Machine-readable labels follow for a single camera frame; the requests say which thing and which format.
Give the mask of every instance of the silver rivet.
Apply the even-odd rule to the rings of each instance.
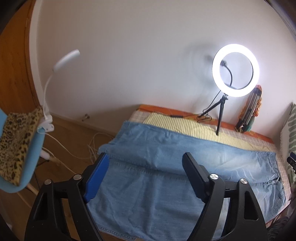
[[[73,177],[73,179],[74,180],[79,180],[79,179],[81,179],[82,178],[82,176],[80,175],[80,174],[76,174],[74,177]]]
[[[46,179],[46,180],[44,181],[44,184],[45,184],[45,185],[49,185],[49,184],[51,184],[51,182],[52,182],[52,181],[51,181],[50,179]]]
[[[213,179],[213,180],[217,180],[219,177],[218,177],[217,174],[211,174],[210,178]]]
[[[244,178],[242,178],[240,181],[241,181],[242,184],[247,184],[248,183],[248,181],[246,179],[244,179]]]

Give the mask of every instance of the plaid fabric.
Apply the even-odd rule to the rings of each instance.
[[[151,114],[152,113],[150,113],[150,112],[138,111],[137,110],[132,114],[129,121],[144,123],[144,121]],[[209,126],[209,127],[213,128],[213,129],[216,129],[216,126],[214,126],[214,125],[205,125],[205,126]],[[285,195],[286,195],[286,203],[285,203],[284,207],[282,208],[282,210],[284,210],[290,203],[289,196],[291,194],[291,189],[290,189],[287,172],[286,172],[285,165],[284,165],[284,160],[282,159],[281,155],[279,154],[275,144],[269,143],[269,142],[263,141],[261,139],[251,137],[251,136],[247,136],[247,135],[244,135],[244,134],[241,134],[239,132],[232,131],[232,130],[229,130],[229,129],[226,129],[226,128],[220,128],[220,132],[225,133],[227,135],[230,135],[232,137],[238,138],[240,140],[246,141],[246,142],[248,142],[250,144],[253,144],[254,146],[268,147],[268,149],[271,152],[276,153],[276,161],[277,161],[277,164],[278,164],[279,172],[281,174],[281,178],[282,178],[282,182],[283,182],[284,190],[285,190]]]

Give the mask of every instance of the black clamp arm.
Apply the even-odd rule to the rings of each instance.
[[[224,198],[230,198],[230,203],[222,237],[217,240],[268,241],[261,209],[246,179],[237,183],[224,181],[216,174],[209,174],[190,153],[183,155],[182,164],[196,197],[205,203],[187,241],[212,240]]]
[[[106,153],[101,153],[93,165],[64,182],[48,179],[41,187],[32,207],[25,241],[73,241],[64,214],[62,198],[68,199],[76,230],[83,241],[103,241],[86,203],[94,198],[109,166]]]

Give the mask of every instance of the white desk lamp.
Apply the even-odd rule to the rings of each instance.
[[[223,60],[223,58],[230,54],[230,53],[241,53],[245,55],[249,61],[251,62],[252,65],[252,77],[249,83],[241,88],[241,89],[236,89],[231,86],[232,84],[232,74],[229,70],[229,68],[226,66],[226,62]],[[231,82],[229,85],[226,85],[224,81],[221,78],[220,75],[220,66],[225,66],[231,75]],[[241,97],[245,96],[248,93],[250,93],[256,86],[259,80],[259,64],[257,62],[257,59],[253,55],[253,53],[247,49],[246,47],[239,45],[239,44],[229,44],[221,48],[215,55],[214,60],[213,60],[213,65],[212,65],[212,73],[213,73],[213,78],[218,86],[218,88],[224,93],[222,98],[213,106],[209,107],[207,110],[203,111],[199,117],[202,117],[206,115],[209,111],[214,109],[216,106],[220,105],[220,112],[219,112],[219,119],[218,119],[218,125],[217,125],[217,131],[216,135],[219,134],[219,130],[221,127],[221,121],[222,121],[222,115],[223,115],[223,109],[224,109],[224,104],[225,101],[227,100],[227,96],[232,96],[232,97]]]
[[[53,75],[57,73],[62,67],[64,67],[67,63],[69,63],[71,60],[75,59],[80,55],[80,52],[78,49],[71,51],[70,53],[66,54],[64,57],[62,57],[52,68],[52,74],[47,79],[44,87],[44,96],[43,96],[43,115],[44,117],[41,119],[39,127],[43,127],[45,129],[45,132],[54,131],[54,125],[52,124],[52,116],[50,114],[45,114],[45,96],[46,96],[46,90],[47,86],[52,79]]]

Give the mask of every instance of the metal screw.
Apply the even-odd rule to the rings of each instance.
[[[242,184],[247,184],[248,183],[248,181],[246,179],[244,179],[244,178],[242,178],[240,181],[241,181]]]
[[[210,178],[213,180],[217,180],[219,178],[219,176],[217,174],[211,174]]]
[[[81,179],[82,178],[82,176],[80,175],[80,174],[76,174],[74,177],[73,177],[73,179],[74,180],[79,180],[79,179]]]
[[[89,114],[85,114],[83,119],[81,121],[85,121],[85,120],[88,120],[90,118]]]
[[[46,179],[46,180],[44,181],[44,184],[45,184],[45,185],[49,185],[49,184],[51,184],[51,182],[52,182],[52,181],[51,181],[50,179]]]

